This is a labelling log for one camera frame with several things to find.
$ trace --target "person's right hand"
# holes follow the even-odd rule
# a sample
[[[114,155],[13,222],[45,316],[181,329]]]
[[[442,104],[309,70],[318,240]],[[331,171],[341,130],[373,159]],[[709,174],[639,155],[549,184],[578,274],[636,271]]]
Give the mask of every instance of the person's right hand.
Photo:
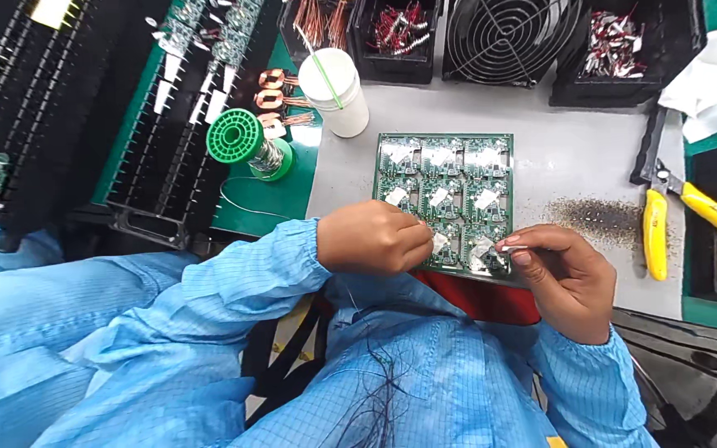
[[[386,202],[361,202],[319,220],[317,259],[331,272],[394,275],[426,260],[432,238],[414,215]]]
[[[608,341],[616,270],[588,241],[573,230],[539,225],[513,232],[495,249],[502,246],[527,247],[511,260],[552,328],[578,343]]]

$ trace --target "red wire component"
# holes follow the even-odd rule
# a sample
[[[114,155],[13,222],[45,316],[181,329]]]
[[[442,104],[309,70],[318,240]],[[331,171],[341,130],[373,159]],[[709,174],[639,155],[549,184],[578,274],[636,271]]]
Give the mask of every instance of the red wire component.
[[[386,6],[373,25],[374,41],[366,44],[381,54],[410,54],[428,40],[428,23],[419,2],[410,2],[404,10]]]

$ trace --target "person's left hand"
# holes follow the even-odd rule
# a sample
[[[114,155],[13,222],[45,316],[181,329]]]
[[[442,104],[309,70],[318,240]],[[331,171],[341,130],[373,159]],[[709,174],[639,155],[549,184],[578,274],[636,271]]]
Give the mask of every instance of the person's left hand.
[[[386,202],[361,202],[319,220],[317,259],[332,272],[395,275],[425,261],[432,238],[414,215]]]

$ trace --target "wire cutters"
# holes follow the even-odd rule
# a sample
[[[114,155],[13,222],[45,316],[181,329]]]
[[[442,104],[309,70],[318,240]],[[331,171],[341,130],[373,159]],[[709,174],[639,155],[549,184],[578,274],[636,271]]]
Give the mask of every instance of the wire cutters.
[[[717,228],[717,201],[699,191],[690,182],[677,178],[657,157],[666,112],[665,107],[657,106],[649,115],[641,151],[629,179],[637,185],[649,184],[643,221],[644,254],[646,266],[655,280],[665,280],[668,277],[665,229],[669,191],[679,195],[686,206]]]

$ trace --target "finger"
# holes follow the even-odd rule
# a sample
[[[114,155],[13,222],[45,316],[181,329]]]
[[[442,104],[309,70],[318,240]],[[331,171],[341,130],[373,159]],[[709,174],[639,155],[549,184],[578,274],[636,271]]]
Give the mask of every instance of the finger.
[[[404,256],[403,256],[403,272],[408,272],[409,270],[412,270],[414,267],[421,265],[425,260],[430,257],[430,254],[433,252],[433,240],[428,239],[426,243],[424,243],[422,246],[415,247],[414,249],[409,250]]]
[[[555,280],[537,253],[517,250],[511,256],[511,261],[545,313],[559,316],[575,312],[578,306],[582,306]]]
[[[371,202],[376,202],[376,203],[380,204],[384,210],[389,211],[391,213],[396,213],[396,214],[403,213],[403,210],[399,209],[398,207],[393,206],[392,204],[390,204],[386,201],[382,201],[380,199],[372,199]]]
[[[421,226],[419,219],[411,213],[395,213],[387,215],[393,229],[405,229],[406,227]]]
[[[414,226],[399,229],[398,237],[400,238],[400,247],[403,252],[416,249],[428,241],[433,245],[433,231],[419,222],[416,222]]]
[[[514,243],[517,246],[559,251],[563,261],[570,265],[589,265],[600,257],[591,244],[577,232],[559,226],[539,226],[518,236]]]

